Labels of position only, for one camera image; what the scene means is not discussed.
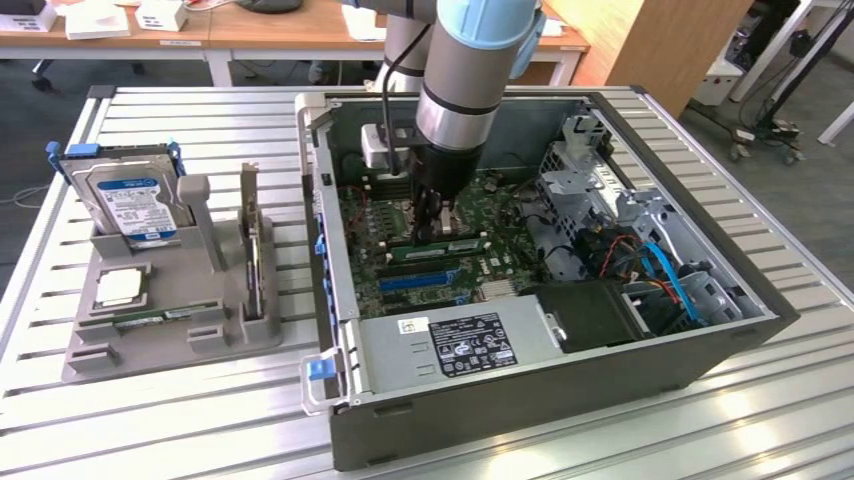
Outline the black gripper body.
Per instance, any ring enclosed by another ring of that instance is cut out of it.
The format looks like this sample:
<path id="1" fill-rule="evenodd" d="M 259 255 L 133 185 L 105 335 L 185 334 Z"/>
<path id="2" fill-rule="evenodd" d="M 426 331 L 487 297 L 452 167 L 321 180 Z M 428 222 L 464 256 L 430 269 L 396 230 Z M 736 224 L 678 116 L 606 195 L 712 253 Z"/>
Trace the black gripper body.
<path id="1" fill-rule="evenodd" d="M 412 155 L 410 174 L 415 185 L 443 199 L 456 197 L 474 178 L 482 147 L 448 150 L 427 144 L 416 146 Z"/>

